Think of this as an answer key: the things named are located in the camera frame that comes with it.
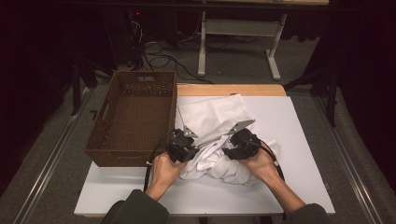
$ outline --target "gray carpet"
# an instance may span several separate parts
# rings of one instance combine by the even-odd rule
[[[251,37],[237,37],[221,49],[214,49],[224,44],[221,41],[212,40],[209,42],[209,46],[213,49],[207,50],[206,76],[204,78],[214,83],[285,84],[301,75],[317,43],[316,41],[300,43],[296,39],[281,41],[276,53],[276,61],[282,80],[275,82],[271,79],[268,64],[263,57],[265,49],[263,46],[270,45],[270,39],[264,38],[253,42],[251,40]],[[180,45],[178,49],[164,45],[164,52],[174,56],[192,74],[196,74],[198,46],[193,42],[189,42],[189,44],[189,46]],[[158,52],[158,50],[159,46],[153,46],[148,49],[148,52]],[[163,67],[166,61],[161,58],[152,61],[152,63],[161,67],[156,69],[175,70],[175,65],[172,63]],[[188,74],[180,65],[176,67],[176,70],[179,74],[179,82],[199,83],[199,81],[183,79],[183,77],[188,77]],[[93,125],[93,113],[90,111],[97,110],[101,106],[107,86],[108,82],[99,79],[98,87],[90,90],[92,95],[82,108],[73,130],[64,144],[62,157],[51,174],[48,185],[43,186],[45,190],[40,195],[35,210],[27,218],[27,223],[100,223],[100,218],[75,216],[74,209],[91,164],[91,160],[82,151]],[[336,211],[335,215],[331,215],[331,219],[334,223],[372,223],[366,217],[359,197],[352,188],[350,177],[332,136],[332,129],[329,129],[316,99],[309,95],[308,90],[309,86],[303,86],[288,91],[288,95],[294,103],[314,159],[323,181],[328,187]],[[71,90],[64,99],[64,104],[48,119],[43,132],[27,155],[21,169],[0,199],[1,223],[13,223],[51,151],[55,149],[64,127],[70,120]],[[336,107],[335,122],[337,127],[335,130],[339,133],[342,143],[351,155],[359,177],[372,196],[383,223],[396,223],[396,217],[392,212],[396,210],[394,192],[390,190],[354,129],[340,92],[337,101],[339,104]],[[280,218],[274,216],[273,220],[277,223]]]

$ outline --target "metal rail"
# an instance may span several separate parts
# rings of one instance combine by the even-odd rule
[[[38,176],[32,190],[30,191],[28,197],[26,198],[20,212],[14,219],[14,224],[23,224],[28,223],[30,216],[35,211],[35,207],[38,204],[46,186],[50,182],[50,178],[55,171],[55,168],[64,153],[64,144],[66,143],[69,134],[72,132],[76,121],[78,120],[78,116],[81,110],[84,108],[84,105],[87,103],[89,96],[91,96],[92,91],[89,91],[88,88],[85,88],[82,93],[82,107],[76,113],[76,115],[72,116],[70,120],[67,122],[61,136],[58,139],[58,142],[55,145],[55,148],[52,150],[49,158],[44,165],[40,175]]]
[[[346,170],[346,176],[348,177],[350,184],[353,190],[355,191],[356,197],[358,198],[359,203],[361,204],[361,208],[364,214],[366,215],[367,220],[369,221],[369,223],[372,224],[382,224],[383,223],[382,219],[378,214],[378,212],[376,211],[375,205],[373,204],[369,191],[362,182],[361,177],[358,174],[358,171],[356,170],[352,160],[349,157],[346,148],[344,147],[340,139],[340,136],[338,135],[338,132],[327,119],[326,107],[323,101],[320,99],[320,97],[313,97],[313,99],[315,105],[321,112],[320,114],[322,115],[323,119],[326,122],[326,125],[332,135],[332,139],[334,140],[334,143],[337,145],[338,155],[340,156],[341,163],[344,169]]]

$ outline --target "human hand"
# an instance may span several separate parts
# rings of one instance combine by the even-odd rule
[[[253,173],[258,179],[263,181],[266,185],[268,182],[274,178],[280,178],[277,169],[275,168],[274,161],[271,159],[270,155],[263,149],[259,149],[254,157],[248,158],[246,160],[240,160],[251,173]]]
[[[186,161],[179,164],[172,162],[167,152],[158,155],[151,167],[152,181],[146,194],[156,201],[160,200],[186,165]]]

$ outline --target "wooden tabletop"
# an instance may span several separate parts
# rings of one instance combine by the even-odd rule
[[[240,93],[248,96],[286,96],[285,89],[277,84],[178,84],[179,96],[218,96]]]

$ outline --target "wrist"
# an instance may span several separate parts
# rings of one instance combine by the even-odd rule
[[[265,185],[267,185],[269,188],[270,187],[275,187],[276,185],[284,182],[282,178],[280,178],[279,174],[277,173],[277,170],[271,169],[267,172],[263,172],[264,175],[260,176],[260,180],[264,182]]]
[[[152,183],[146,190],[146,194],[153,200],[159,201],[168,188],[159,184]]]

